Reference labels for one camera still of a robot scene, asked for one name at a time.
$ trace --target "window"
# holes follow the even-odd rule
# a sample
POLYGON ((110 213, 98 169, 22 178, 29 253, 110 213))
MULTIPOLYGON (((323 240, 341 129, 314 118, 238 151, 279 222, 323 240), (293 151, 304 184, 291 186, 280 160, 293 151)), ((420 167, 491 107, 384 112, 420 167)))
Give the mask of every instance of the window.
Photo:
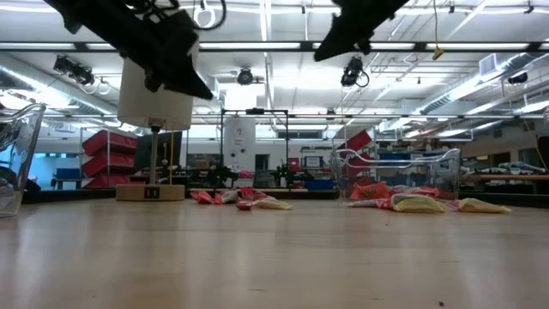
POLYGON ((511 162, 511 153, 493 154, 491 157, 493 167, 497 167, 501 163, 511 162))

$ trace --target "fluorescent light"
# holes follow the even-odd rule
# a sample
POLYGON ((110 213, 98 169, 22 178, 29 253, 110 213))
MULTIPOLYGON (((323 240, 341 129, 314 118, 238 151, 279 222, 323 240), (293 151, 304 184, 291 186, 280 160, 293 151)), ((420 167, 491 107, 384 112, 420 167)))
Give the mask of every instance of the fluorescent light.
MULTIPOLYGON (((429 43, 427 44, 428 50, 435 50, 437 44, 429 43)), ((446 50, 464 50, 464 49, 480 49, 480 50, 497 50, 497 49, 506 49, 506 50, 523 50, 528 47, 528 43, 439 43, 439 48, 446 50)))
POLYGON ((465 114, 466 115, 474 115, 475 113, 487 111, 487 110, 491 109, 492 107, 494 107, 496 105, 497 104, 493 103, 493 102, 492 103, 486 103, 486 104, 483 104, 481 106, 475 107, 474 109, 466 112, 465 114))
POLYGON ((479 125, 478 127, 474 128, 474 130, 484 130, 484 129, 488 129, 488 128, 490 128, 491 126, 496 125, 496 124, 499 124, 499 123, 501 123, 501 121, 494 121, 494 122, 490 122, 490 123, 487 123, 487 124, 479 125))
POLYGON ((467 115, 465 119, 513 119, 512 115, 467 115))
POLYGON ((543 102, 540 102, 540 103, 528 104, 525 107, 514 110, 513 113, 515 115, 520 115, 520 114, 523 114, 523 113, 536 112, 536 111, 544 109, 548 106, 549 106, 549 100, 543 101, 543 102))
POLYGON ((8 109, 21 110, 22 108, 31 105, 31 102, 19 99, 11 94, 0 94, 0 103, 8 109))
POLYGON ((465 131, 467 131, 467 130, 465 130, 465 129, 446 130, 446 131, 442 131, 442 132, 438 133, 437 136, 440 136, 440 137, 456 136, 456 135, 461 134, 465 131))
POLYGON ((406 134, 406 137, 409 138, 409 137, 414 137, 414 136, 418 136, 419 134, 421 134, 421 131, 420 130, 413 130, 412 132, 409 132, 406 134))
POLYGON ((298 50, 301 47, 297 42, 248 42, 248 43, 200 43, 201 48, 205 49, 290 49, 298 50))
POLYGON ((113 51, 115 49, 109 43, 88 43, 86 46, 92 51, 113 51))
POLYGON ((9 6, 9 5, 0 5, 0 10, 6 10, 10 12, 22 12, 22 13, 57 13, 54 8, 43 7, 43 8, 30 8, 22 6, 9 6))
POLYGON ((375 50, 412 50, 415 46, 414 43, 398 43, 398 42, 387 42, 387 43, 370 43, 370 47, 373 51, 375 50))
POLYGON ((74 51, 76 47, 72 43, 0 43, 0 50, 13 49, 74 51))

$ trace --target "wooden block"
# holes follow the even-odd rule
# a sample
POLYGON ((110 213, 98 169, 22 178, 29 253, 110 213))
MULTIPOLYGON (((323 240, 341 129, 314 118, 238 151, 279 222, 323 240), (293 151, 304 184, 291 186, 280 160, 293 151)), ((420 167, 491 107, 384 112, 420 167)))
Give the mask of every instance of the wooden block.
POLYGON ((117 185, 117 201, 183 201, 184 185, 117 185))

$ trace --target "security camera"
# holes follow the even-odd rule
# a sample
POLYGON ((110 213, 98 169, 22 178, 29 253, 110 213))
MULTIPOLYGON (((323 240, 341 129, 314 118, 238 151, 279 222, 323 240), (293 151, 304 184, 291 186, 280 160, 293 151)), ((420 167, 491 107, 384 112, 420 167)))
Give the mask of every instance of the security camera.
POLYGON ((250 85, 254 82, 254 76, 251 74, 251 70, 249 68, 242 68, 240 69, 240 73, 237 77, 238 84, 242 86, 250 85))

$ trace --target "wooden table surface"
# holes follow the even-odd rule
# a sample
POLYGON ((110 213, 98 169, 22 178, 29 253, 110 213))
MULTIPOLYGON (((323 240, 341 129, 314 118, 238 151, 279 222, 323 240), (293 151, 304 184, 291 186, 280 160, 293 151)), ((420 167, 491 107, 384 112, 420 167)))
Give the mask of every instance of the wooden table surface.
POLYGON ((0 220, 0 307, 547 308, 549 212, 116 203, 0 220))

